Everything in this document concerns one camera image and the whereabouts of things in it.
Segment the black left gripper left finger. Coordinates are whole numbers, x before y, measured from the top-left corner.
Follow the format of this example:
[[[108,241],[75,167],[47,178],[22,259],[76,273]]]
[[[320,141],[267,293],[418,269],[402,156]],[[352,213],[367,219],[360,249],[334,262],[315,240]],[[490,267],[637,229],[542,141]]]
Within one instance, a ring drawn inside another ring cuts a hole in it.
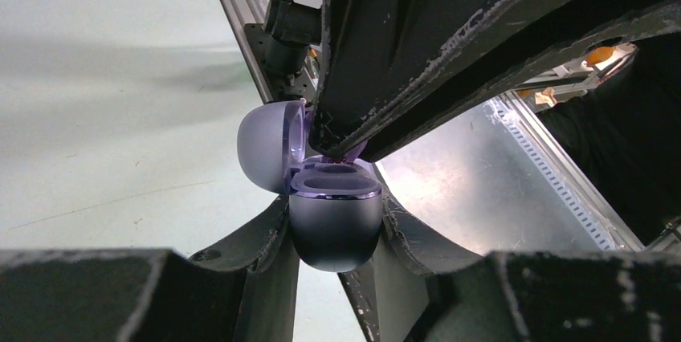
[[[276,198],[184,258],[169,249],[3,250],[4,341],[289,341],[299,258]]]

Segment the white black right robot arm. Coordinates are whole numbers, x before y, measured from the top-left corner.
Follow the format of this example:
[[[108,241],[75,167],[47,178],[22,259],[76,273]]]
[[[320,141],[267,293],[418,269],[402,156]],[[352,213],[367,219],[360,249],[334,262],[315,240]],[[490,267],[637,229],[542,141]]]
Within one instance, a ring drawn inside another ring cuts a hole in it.
[[[310,145],[378,161],[607,43],[680,28],[680,0],[271,0],[265,64],[321,49]]]

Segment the purple earbud charging case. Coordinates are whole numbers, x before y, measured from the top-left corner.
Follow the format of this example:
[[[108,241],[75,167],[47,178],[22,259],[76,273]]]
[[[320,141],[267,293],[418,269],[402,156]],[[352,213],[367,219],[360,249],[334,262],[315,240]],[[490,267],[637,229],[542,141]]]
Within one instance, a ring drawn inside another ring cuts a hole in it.
[[[320,271],[364,265],[379,239],[383,185],[354,161],[306,153],[304,102],[261,105],[242,119],[237,154],[246,177],[287,199],[289,228],[299,257]]]

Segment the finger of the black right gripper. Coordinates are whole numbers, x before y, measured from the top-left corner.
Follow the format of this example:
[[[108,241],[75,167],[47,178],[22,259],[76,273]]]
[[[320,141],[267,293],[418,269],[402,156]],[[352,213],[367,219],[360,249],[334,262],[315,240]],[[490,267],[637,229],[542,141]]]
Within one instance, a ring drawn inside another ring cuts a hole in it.
[[[427,85],[457,32],[499,0],[324,0],[310,145],[338,157],[376,135]]]
[[[574,0],[514,35],[446,81],[367,144],[362,159],[378,161],[466,110],[579,55],[607,29],[680,0]]]

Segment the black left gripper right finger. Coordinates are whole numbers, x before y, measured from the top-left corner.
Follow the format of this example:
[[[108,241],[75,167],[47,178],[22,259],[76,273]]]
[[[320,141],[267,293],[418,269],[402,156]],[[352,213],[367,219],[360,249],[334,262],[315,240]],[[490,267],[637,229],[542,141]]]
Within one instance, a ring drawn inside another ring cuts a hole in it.
[[[340,282],[367,341],[677,341],[680,258],[476,254],[390,192],[373,256]]]

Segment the purple wireless earbud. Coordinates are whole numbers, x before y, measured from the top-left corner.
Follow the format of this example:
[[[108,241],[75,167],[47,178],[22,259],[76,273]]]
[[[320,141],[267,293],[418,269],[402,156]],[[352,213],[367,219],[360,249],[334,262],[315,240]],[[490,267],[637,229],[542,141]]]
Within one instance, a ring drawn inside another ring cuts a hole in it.
[[[347,153],[342,155],[341,157],[338,157],[334,159],[332,162],[335,164],[341,164],[341,163],[347,163],[347,164],[352,164],[364,151],[365,147],[367,145],[367,141],[364,140],[354,148],[350,149]]]

